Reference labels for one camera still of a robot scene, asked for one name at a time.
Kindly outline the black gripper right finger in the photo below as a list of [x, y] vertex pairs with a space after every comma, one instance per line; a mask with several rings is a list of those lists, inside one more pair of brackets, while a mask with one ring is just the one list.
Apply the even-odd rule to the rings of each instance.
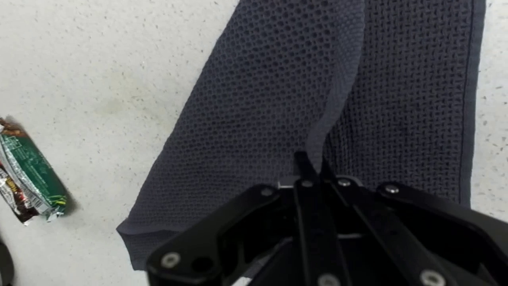
[[321, 177], [387, 259], [394, 286], [508, 286], [508, 225], [402, 183]]

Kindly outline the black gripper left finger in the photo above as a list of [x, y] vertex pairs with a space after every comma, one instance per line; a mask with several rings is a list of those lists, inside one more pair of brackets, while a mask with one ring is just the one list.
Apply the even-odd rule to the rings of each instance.
[[311, 204], [319, 186], [308, 156], [294, 156], [287, 190], [257, 185], [156, 248], [146, 263], [149, 286], [314, 286]]

